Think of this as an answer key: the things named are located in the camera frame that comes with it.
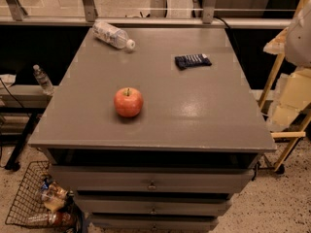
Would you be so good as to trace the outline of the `red apple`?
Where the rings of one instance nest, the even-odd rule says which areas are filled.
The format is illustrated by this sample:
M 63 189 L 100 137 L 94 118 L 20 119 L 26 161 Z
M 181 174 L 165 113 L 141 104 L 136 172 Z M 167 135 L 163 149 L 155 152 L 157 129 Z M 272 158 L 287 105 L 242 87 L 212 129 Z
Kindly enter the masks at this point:
M 136 117 L 144 104 L 142 93 L 133 87 L 124 87 L 114 96 L 114 107 L 121 117 Z

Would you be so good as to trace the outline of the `grey drawer cabinet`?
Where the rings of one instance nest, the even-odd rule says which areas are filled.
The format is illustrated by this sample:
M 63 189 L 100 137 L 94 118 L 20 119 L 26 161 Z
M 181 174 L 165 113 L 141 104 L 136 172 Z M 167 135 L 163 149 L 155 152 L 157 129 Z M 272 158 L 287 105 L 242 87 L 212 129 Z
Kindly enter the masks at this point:
M 130 35 L 133 52 L 85 37 L 30 143 L 95 225 L 211 231 L 275 143 L 222 29 Z M 200 53 L 211 66 L 175 64 Z M 142 93 L 137 116 L 115 110 L 124 87 Z

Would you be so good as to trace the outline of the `dark blue snack packet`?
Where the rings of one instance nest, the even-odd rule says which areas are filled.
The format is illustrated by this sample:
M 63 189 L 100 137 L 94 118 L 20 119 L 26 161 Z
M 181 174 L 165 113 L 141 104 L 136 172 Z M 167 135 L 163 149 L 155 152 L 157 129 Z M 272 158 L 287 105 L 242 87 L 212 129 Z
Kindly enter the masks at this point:
M 212 65 L 210 59 L 203 53 L 176 56 L 175 64 L 180 70 Z

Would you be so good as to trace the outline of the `clear plastic water bottle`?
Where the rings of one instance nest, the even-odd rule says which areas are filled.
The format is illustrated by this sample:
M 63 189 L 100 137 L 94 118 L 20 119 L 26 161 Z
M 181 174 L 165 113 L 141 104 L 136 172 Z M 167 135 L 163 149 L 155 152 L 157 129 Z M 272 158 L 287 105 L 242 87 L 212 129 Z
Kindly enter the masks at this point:
M 135 42 L 129 38 L 124 30 L 107 22 L 95 22 L 92 26 L 92 32 L 96 38 L 117 49 L 133 50 L 135 48 Z

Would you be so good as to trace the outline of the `upright small water bottle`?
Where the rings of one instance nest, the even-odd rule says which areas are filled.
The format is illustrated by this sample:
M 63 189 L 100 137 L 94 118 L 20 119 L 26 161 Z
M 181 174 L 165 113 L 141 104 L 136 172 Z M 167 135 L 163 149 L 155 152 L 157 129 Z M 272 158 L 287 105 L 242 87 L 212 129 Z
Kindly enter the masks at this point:
M 46 95 L 53 96 L 54 88 L 48 74 L 39 66 L 33 66 L 33 75 Z

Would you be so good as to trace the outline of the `metal railing with glass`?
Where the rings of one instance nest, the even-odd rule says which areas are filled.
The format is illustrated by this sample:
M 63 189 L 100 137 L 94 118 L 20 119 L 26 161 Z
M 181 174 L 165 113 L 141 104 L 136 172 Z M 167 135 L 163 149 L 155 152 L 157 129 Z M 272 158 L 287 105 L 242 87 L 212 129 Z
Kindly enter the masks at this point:
M 293 14 L 288 0 L 0 0 L 0 23 L 15 25 L 283 28 Z

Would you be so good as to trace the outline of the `snack bags in basket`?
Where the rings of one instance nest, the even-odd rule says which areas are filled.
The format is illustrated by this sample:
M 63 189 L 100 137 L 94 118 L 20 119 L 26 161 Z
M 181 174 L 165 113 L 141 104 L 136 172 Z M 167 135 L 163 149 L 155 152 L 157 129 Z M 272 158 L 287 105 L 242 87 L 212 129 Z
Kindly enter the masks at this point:
M 39 198 L 47 211 L 31 215 L 26 220 L 28 225 L 66 227 L 75 224 L 75 217 L 66 209 L 68 191 L 57 182 L 44 180 Z

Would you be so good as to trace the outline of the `white robot body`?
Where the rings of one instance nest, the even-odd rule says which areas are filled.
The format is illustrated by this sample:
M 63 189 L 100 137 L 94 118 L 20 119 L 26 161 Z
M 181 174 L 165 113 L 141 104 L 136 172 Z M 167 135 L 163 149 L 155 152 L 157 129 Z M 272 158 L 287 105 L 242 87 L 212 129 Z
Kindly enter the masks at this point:
M 305 4 L 289 26 L 285 56 L 295 66 L 311 67 L 311 0 Z

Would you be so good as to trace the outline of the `yellow wooden ladder frame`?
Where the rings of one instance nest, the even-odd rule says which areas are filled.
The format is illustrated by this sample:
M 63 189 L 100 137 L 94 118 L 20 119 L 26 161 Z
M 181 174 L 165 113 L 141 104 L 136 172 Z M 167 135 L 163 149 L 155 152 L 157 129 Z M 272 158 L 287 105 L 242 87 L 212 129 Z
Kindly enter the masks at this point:
M 309 0 L 299 1 L 293 19 L 308 1 Z M 283 61 L 287 60 L 285 56 L 285 43 L 290 24 L 263 48 L 267 53 L 276 54 L 276 59 L 259 99 L 259 107 L 261 109 L 263 108 L 268 92 L 276 79 L 276 75 L 279 72 Z M 269 169 L 274 170 L 276 174 L 283 174 L 285 172 L 283 163 L 290 156 L 299 140 L 306 135 L 305 130 L 310 124 L 311 112 L 307 113 L 296 131 L 289 131 L 289 127 L 297 119 L 298 115 L 307 109 L 310 104 L 311 67 L 295 66 L 295 70 L 291 74 L 282 74 L 276 83 L 273 102 L 268 109 L 266 121 L 273 139 L 288 138 L 290 140 L 274 164 L 271 164 L 267 158 L 264 159 L 266 166 Z

